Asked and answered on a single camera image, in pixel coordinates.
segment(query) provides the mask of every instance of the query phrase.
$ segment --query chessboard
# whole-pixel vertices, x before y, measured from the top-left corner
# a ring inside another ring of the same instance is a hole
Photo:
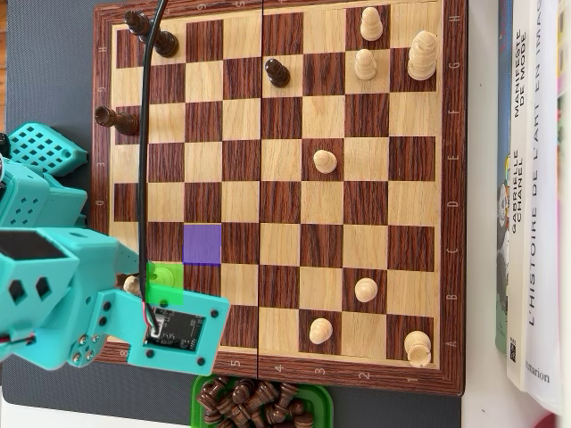
[[[360,35],[376,7],[382,36]],[[94,110],[138,114],[144,46],[123,22],[156,3],[100,5]],[[464,391],[468,2],[170,0],[153,55],[149,259],[231,310],[214,372],[290,383]],[[407,72],[413,38],[437,35],[436,73]],[[356,78],[355,55],[377,74]],[[285,87],[264,64],[290,72]],[[90,226],[137,250],[138,136],[94,123]],[[316,170],[317,150],[335,170]],[[370,278],[366,303],[355,284]],[[333,327],[310,341],[318,319]],[[425,333],[412,366],[405,337]],[[121,363],[108,341],[100,361]]]

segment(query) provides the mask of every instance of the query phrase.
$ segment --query dark wooden square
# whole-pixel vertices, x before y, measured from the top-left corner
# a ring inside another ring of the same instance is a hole
[[[260,180],[260,140],[224,141],[222,143],[222,180]]]
[[[303,95],[345,94],[345,52],[303,56]]]
[[[434,319],[431,317],[409,317],[388,314],[386,316],[386,357],[408,361],[404,350],[404,339],[412,332],[423,332],[434,346]]]
[[[300,269],[293,266],[260,266],[258,304],[264,308],[300,307]]]
[[[434,272],[434,228],[389,226],[388,268]]]
[[[345,181],[345,225],[384,226],[388,222],[389,185],[386,181]]]
[[[186,62],[221,60],[222,40],[222,21],[187,23]]]
[[[299,181],[260,182],[260,222],[299,223],[302,184]]]
[[[346,95],[345,136],[389,136],[389,94]]]
[[[355,284],[363,278],[377,283],[378,294],[375,299],[363,303],[355,297]],[[386,313],[386,271],[375,269],[343,268],[343,312],[362,312],[367,314]]]
[[[302,225],[301,265],[343,266],[343,225]]]
[[[211,142],[222,140],[222,101],[187,103],[185,141]]]
[[[389,180],[434,181],[436,139],[433,136],[392,136],[389,139]]]
[[[301,138],[302,98],[262,98],[261,137],[264,139]]]
[[[312,354],[341,355],[341,312],[328,312],[325,310],[300,309],[300,352]],[[310,341],[311,323],[318,318],[325,318],[333,326],[331,337],[316,345]]]

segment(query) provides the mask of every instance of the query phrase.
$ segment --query light wooden square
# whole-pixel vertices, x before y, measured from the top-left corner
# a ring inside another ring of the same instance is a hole
[[[222,100],[222,61],[186,65],[185,100],[199,103]]]
[[[224,59],[261,56],[261,13],[225,19],[223,33]]]
[[[436,92],[393,92],[389,99],[390,136],[436,136],[442,110]]]
[[[222,142],[185,144],[185,181],[222,181]]]
[[[371,51],[377,63],[377,74],[369,80],[361,80],[355,75],[355,57],[358,51],[345,53],[345,93],[346,94],[382,94],[390,92],[391,51],[383,49]]]
[[[436,226],[440,187],[430,181],[389,181],[389,225]]]
[[[222,138],[224,140],[260,139],[260,98],[224,100]]]
[[[184,183],[149,183],[147,200],[148,221],[185,221]]]
[[[438,273],[389,270],[386,276],[386,313],[438,317],[440,314]]]
[[[388,179],[388,138],[345,138],[343,156],[345,181],[386,181]]]
[[[336,181],[302,182],[302,223],[343,223],[343,183]]]
[[[343,138],[345,136],[345,97],[304,96],[302,101],[304,138]]]
[[[260,350],[294,353],[299,351],[298,309],[259,308]]]
[[[259,181],[222,182],[222,222],[257,223]]]
[[[300,225],[260,224],[260,264],[300,266]]]
[[[441,2],[392,4],[391,47],[410,47],[423,29],[438,35],[441,13]]]
[[[386,359],[386,315],[343,312],[341,324],[342,355]]]
[[[265,65],[270,58],[277,59],[289,70],[290,80],[286,87],[275,87],[269,82]],[[261,93],[264,98],[303,96],[303,55],[264,56],[261,67]]]
[[[300,309],[341,312],[342,296],[342,269],[300,267]]]
[[[300,181],[302,140],[262,140],[261,180]]]
[[[345,10],[314,10],[303,14],[303,53],[345,50]]]
[[[231,305],[258,306],[258,265],[222,263],[220,294]]]
[[[343,267],[386,269],[386,226],[344,225]]]
[[[186,107],[184,103],[149,106],[149,143],[184,143]]]

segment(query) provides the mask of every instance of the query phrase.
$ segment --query chess piece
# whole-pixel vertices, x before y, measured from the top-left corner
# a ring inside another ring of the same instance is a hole
[[[404,339],[404,350],[410,365],[424,367],[432,358],[430,354],[430,338],[423,332],[412,332]]]
[[[311,323],[310,341],[316,345],[320,345],[331,337],[333,334],[333,326],[328,319],[318,318]]]
[[[412,41],[409,51],[409,76],[415,80],[427,80],[436,71],[438,38],[428,31],[420,31]]]
[[[273,86],[284,87],[289,83],[289,70],[280,61],[270,58],[266,61],[266,73]]]
[[[374,42],[383,35],[383,22],[375,7],[366,7],[360,17],[360,34],[365,40]]]
[[[358,301],[366,303],[375,299],[378,293],[378,285],[371,278],[362,278],[355,284],[355,297]]]
[[[117,132],[133,136],[139,132],[139,117],[135,114],[117,113],[107,107],[95,109],[95,122],[102,127],[115,127]]]
[[[377,62],[373,53],[368,49],[361,49],[355,56],[355,76],[361,80],[369,80],[377,74]]]
[[[329,174],[337,167],[337,158],[331,152],[317,150],[313,155],[313,163],[320,173]]]

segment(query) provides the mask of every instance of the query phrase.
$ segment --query chess square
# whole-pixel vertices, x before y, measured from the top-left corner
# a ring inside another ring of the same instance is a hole
[[[185,183],[185,223],[220,223],[221,212],[221,183]]]
[[[223,263],[220,282],[221,295],[231,305],[258,305],[258,266]]]
[[[300,352],[341,355],[341,312],[300,309],[299,318]],[[310,341],[311,324],[318,318],[325,318],[333,326],[331,337],[320,345]]]
[[[185,144],[185,181],[222,181],[222,142]]]
[[[440,189],[436,182],[391,181],[388,185],[388,224],[440,224]]]
[[[187,103],[185,142],[222,140],[222,102]]]
[[[300,223],[302,185],[295,181],[260,182],[260,221]]]
[[[224,141],[222,143],[222,180],[260,180],[260,140]]]
[[[263,98],[261,100],[261,137],[264,139],[301,138],[302,98]]]
[[[300,267],[300,309],[341,311],[343,270]]]
[[[359,301],[355,295],[355,285],[363,278],[372,279],[377,284],[377,296],[371,301]],[[345,267],[343,269],[343,311],[385,314],[386,270]]]
[[[304,96],[302,117],[303,138],[343,138],[345,97]]]
[[[381,23],[383,24],[383,34],[373,42],[365,40],[360,34],[360,20],[365,8],[352,7],[347,9],[347,32],[345,36],[345,47],[348,51],[358,51],[360,49],[388,49],[391,45],[391,6],[374,6],[378,10]]]
[[[302,225],[301,266],[343,266],[342,225]]]
[[[260,264],[300,266],[300,225],[261,223]]]
[[[186,25],[186,62],[222,59],[222,21],[189,22]]]
[[[224,60],[224,99],[261,97],[261,59]]]
[[[386,226],[344,225],[343,267],[386,269]]]
[[[222,182],[222,221],[257,223],[260,208],[260,182]]]
[[[148,221],[185,221],[185,184],[148,183],[147,207]]]
[[[343,183],[302,182],[302,223],[343,223]]]
[[[389,226],[388,267],[434,272],[434,228]]]
[[[386,359],[385,315],[343,312],[341,323],[342,355],[375,361]]]
[[[325,150],[335,155],[337,166],[328,174],[318,171],[313,155]],[[343,139],[342,138],[304,138],[302,140],[302,180],[303,181],[343,181]]]
[[[345,54],[313,53],[303,56],[303,95],[343,95]]]
[[[224,100],[222,137],[224,140],[260,138],[260,98]]]
[[[300,269],[260,265],[260,307],[298,309]]]
[[[303,14],[303,53],[345,50],[345,10],[313,10]]]
[[[389,92],[391,55],[389,49],[371,51],[377,63],[377,74],[369,80],[361,80],[355,74],[355,59],[358,51],[345,52],[345,93],[382,94]]]
[[[261,11],[224,20],[224,59],[261,56]]]
[[[388,138],[345,138],[345,181],[386,181],[388,179]]]
[[[189,62],[185,74],[185,101],[222,101],[222,61]]]
[[[346,181],[343,183],[343,222],[345,225],[386,226],[388,195],[386,181]]]
[[[185,145],[183,143],[149,144],[149,183],[185,181]]]
[[[345,135],[389,136],[388,115],[389,94],[346,95]]]
[[[302,179],[302,142],[300,140],[262,140],[261,179],[264,181],[300,181]]]
[[[303,13],[264,15],[262,31],[264,55],[303,53]]]
[[[222,263],[260,263],[258,223],[222,223]]]

